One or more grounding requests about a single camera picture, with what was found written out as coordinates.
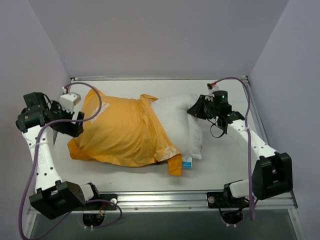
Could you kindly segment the white pillow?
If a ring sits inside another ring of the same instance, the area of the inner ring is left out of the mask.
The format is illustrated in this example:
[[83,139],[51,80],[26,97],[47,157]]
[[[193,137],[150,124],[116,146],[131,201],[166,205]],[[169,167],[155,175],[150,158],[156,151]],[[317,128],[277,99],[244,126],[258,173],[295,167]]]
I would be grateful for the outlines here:
[[202,129],[198,120],[188,113],[198,96],[182,93],[162,97],[151,103],[151,108],[165,133],[177,150],[186,157],[202,159]]

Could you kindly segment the yellow Mickey Mouse pillowcase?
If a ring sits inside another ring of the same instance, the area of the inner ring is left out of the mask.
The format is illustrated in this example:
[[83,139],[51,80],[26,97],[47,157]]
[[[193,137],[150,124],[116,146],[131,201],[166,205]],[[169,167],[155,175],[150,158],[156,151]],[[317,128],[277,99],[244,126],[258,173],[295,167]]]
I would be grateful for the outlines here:
[[156,100],[148,94],[134,99],[90,90],[81,111],[91,119],[68,142],[70,157],[132,168],[166,162],[169,175],[180,176],[183,157],[151,107]]

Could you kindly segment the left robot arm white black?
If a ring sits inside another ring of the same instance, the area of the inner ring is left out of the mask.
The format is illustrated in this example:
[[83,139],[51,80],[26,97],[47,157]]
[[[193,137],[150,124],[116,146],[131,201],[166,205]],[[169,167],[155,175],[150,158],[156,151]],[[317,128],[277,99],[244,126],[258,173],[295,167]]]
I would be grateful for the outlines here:
[[29,197],[30,205],[49,220],[84,206],[97,209],[101,197],[96,186],[91,182],[80,186],[64,181],[54,165],[54,132],[75,138],[84,131],[83,112],[78,113],[76,123],[70,122],[81,96],[71,92],[61,95],[58,101],[50,101],[44,93],[32,92],[23,98],[26,107],[18,115],[16,126],[35,164],[35,193]]

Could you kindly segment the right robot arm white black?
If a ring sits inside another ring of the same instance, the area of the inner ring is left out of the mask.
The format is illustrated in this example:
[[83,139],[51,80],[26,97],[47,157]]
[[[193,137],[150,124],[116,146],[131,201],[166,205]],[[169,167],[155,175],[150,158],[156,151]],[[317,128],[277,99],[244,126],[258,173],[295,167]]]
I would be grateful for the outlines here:
[[251,180],[229,183],[222,193],[225,205],[232,207],[249,195],[265,200],[293,189],[291,157],[286,152],[277,152],[250,129],[246,118],[232,109],[227,91],[200,95],[187,113],[198,119],[214,120],[214,126],[233,138],[248,154]]

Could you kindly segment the blue white pillow label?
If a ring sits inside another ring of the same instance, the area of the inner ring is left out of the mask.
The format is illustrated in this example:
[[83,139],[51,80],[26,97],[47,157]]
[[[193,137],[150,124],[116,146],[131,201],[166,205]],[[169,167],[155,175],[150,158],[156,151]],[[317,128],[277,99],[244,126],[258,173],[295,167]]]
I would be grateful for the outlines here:
[[183,169],[192,169],[193,168],[193,158],[189,156],[182,157],[182,168]]

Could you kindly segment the aluminium back frame rail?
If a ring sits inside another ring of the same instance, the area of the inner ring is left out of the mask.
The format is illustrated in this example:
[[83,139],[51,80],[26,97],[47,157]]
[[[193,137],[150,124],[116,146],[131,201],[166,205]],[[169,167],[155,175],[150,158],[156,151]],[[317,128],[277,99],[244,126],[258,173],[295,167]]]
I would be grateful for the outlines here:
[[172,77],[172,76],[81,76],[81,77],[71,77],[72,82],[75,81],[162,81],[162,80],[218,80],[218,77],[210,76],[191,76],[191,77]]

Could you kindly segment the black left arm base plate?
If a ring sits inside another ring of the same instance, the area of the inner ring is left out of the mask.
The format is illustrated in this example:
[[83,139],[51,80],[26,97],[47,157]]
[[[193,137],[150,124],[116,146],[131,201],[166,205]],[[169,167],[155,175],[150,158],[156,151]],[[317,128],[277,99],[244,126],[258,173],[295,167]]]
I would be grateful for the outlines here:
[[85,205],[76,208],[74,211],[115,211],[118,202],[118,194],[102,193],[98,198],[88,200]]

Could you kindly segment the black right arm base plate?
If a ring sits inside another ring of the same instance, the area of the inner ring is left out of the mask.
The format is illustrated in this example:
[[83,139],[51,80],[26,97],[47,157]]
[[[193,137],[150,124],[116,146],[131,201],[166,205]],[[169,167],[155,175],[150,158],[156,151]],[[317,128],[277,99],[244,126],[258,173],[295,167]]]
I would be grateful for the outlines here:
[[207,206],[210,209],[225,208],[239,209],[249,206],[245,197],[235,198],[230,193],[223,191],[209,191],[206,193]]

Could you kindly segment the aluminium front frame rail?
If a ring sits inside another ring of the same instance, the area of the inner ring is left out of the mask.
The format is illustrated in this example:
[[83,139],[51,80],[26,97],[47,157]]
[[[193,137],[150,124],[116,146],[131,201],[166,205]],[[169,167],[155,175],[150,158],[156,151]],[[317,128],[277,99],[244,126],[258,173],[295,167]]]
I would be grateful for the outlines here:
[[[118,194],[117,205],[123,212],[187,212],[187,211],[218,211],[219,208],[208,208],[207,192],[222,192],[209,190],[190,191],[132,191],[132,192],[100,192],[99,194]],[[98,213],[93,211],[67,210],[66,213],[84,212]],[[258,200],[255,210],[289,210],[298,208],[293,192],[284,193],[265,200]],[[224,211],[236,211],[239,208],[220,208]]]

